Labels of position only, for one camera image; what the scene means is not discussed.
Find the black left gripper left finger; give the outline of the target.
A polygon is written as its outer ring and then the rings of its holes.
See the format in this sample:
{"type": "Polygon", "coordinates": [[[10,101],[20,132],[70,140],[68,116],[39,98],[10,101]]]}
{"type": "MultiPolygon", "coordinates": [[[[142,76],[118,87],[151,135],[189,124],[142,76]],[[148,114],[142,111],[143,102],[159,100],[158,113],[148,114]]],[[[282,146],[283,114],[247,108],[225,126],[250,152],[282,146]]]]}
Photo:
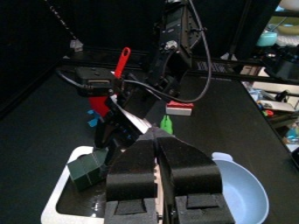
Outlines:
{"type": "Polygon", "coordinates": [[[108,171],[104,224],[158,224],[155,196],[154,141],[142,139],[108,171]]]}

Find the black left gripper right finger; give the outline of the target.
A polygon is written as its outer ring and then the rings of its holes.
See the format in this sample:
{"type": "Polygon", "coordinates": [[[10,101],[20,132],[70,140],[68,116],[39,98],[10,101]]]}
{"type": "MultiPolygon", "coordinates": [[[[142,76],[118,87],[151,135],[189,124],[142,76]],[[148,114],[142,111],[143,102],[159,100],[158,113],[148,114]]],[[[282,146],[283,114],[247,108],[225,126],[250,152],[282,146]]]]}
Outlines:
{"type": "Polygon", "coordinates": [[[155,132],[167,224],[235,224],[223,196],[221,168],[193,145],[155,132]]]}

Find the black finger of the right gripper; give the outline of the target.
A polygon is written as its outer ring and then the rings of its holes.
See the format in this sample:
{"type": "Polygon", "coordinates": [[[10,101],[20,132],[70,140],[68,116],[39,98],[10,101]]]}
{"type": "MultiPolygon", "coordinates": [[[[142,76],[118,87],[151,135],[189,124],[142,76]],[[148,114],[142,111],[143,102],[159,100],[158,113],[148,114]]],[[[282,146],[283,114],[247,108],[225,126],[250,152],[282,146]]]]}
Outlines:
{"type": "Polygon", "coordinates": [[[114,123],[98,120],[96,133],[95,133],[95,147],[98,149],[110,146],[116,131],[118,127],[114,123]]]}

